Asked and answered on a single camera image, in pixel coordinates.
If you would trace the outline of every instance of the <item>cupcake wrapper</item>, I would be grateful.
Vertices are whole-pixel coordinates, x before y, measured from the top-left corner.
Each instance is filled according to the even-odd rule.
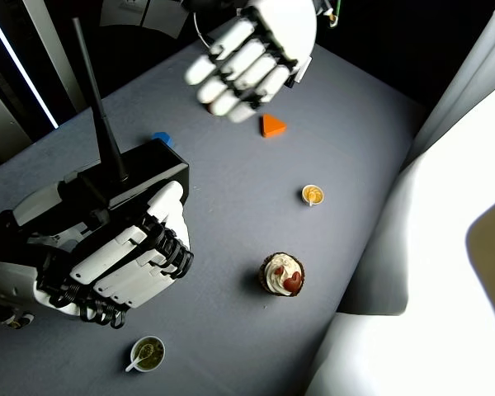
[[[285,254],[286,256],[290,256],[300,266],[300,270],[301,270],[301,273],[302,273],[302,279],[301,279],[302,281],[301,281],[301,284],[300,284],[300,288],[299,288],[299,290],[297,290],[295,293],[292,293],[291,295],[281,295],[280,293],[275,293],[275,292],[271,291],[270,288],[267,285],[267,282],[266,282],[266,273],[265,273],[266,272],[266,266],[267,266],[267,264],[271,261],[271,259],[276,254]],[[264,288],[264,290],[267,291],[271,295],[277,295],[279,297],[295,297],[296,295],[298,295],[300,293],[300,291],[303,289],[303,285],[304,285],[304,267],[303,267],[303,263],[300,262],[299,260],[297,260],[297,257],[292,256],[289,253],[285,253],[285,252],[273,253],[271,256],[266,257],[266,259],[262,263],[261,269],[258,271],[258,280],[261,282],[261,285]]]

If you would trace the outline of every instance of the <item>chocolate cupcake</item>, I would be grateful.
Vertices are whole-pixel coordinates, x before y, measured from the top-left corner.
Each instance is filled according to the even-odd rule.
[[[266,257],[258,272],[262,287],[272,295],[295,297],[304,284],[304,267],[290,254],[278,252]]]

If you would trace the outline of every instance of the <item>white cable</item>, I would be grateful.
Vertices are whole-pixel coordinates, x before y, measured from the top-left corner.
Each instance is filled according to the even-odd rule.
[[[207,43],[205,42],[205,40],[204,40],[204,36],[202,36],[202,35],[201,35],[201,33],[200,33],[200,29],[198,29],[198,22],[196,22],[196,13],[195,13],[195,12],[193,12],[193,13],[192,13],[192,19],[193,19],[193,20],[194,20],[194,22],[195,22],[196,34],[198,35],[198,37],[200,37],[201,42],[202,42],[202,43],[204,43],[204,45],[205,45],[207,48],[209,48],[209,44],[207,44]]]
[[[17,54],[15,54],[15,51],[9,44],[9,41],[7,41],[7,37],[6,35],[3,34],[1,27],[0,27],[0,41],[2,42],[3,46],[6,47],[9,56],[11,56],[11,59],[16,65],[16,68],[18,68],[18,71],[26,81],[27,86],[31,89],[31,92],[35,96],[36,101],[39,102],[39,105],[40,107],[42,107],[42,110],[48,117],[49,122],[52,124],[52,126],[55,129],[59,128],[59,124],[57,124],[57,121],[55,121],[55,118],[53,118],[53,116],[51,115],[50,109],[48,109],[47,105],[42,100],[42,97],[40,96],[39,92],[36,90],[35,84],[31,81],[30,76],[27,75],[27,71],[24,69],[24,66],[22,66],[22,63],[20,62],[19,58],[17,57]]]

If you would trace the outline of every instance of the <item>white light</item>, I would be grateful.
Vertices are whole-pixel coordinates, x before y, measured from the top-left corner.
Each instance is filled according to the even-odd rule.
[[[13,62],[15,63],[16,67],[18,68],[18,71],[21,73],[24,80],[26,80],[26,83],[27,83],[28,87],[31,89],[31,92],[33,92],[33,95],[35,95],[35,99],[39,102],[40,107],[42,107],[42,110],[44,110],[44,113],[48,117],[49,122],[51,122],[52,126],[55,129],[59,128],[59,125],[55,121],[55,118],[53,118],[53,116],[50,113],[50,109],[48,109],[47,105],[42,100],[42,97],[40,96],[39,92],[36,90],[35,85],[33,84],[33,82],[30,79],[30,76],[27,75],[27,72],[24,69],[24,66],[22,66],[19,58],[17,57],[17,54],[15,54],[15,51],[13,51],[13,48],[9,44],[9,41],[7,41],[7,38],[3,34],[1,27],[0,27],[0,40],[2,41],[3,46],[6,47],[6,50],[9,53],[9,56],[11,56],[11,59],[13,59]]]

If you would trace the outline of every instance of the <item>tabletop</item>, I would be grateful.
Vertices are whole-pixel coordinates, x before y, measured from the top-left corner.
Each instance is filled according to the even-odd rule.
[[[0,394],[297,394],[422,121],[422,108],[316,46],[301,84],[264,111],[288,124],[264,139],[259,119],[213,117],[183,82],[199,43],[104,100],[123,151],[168,132],[191,166],[187,276],[127,313],[120,330],[41,309],[21,331],[0,326]],[[0,167],[0,211],[97,160],[84,111]],[[299,191],[324,189],[309,208]],[[262,260],[304,264],[294,298],[264,292]],[[132,344],[166,346],[161,367],[125,374]]]

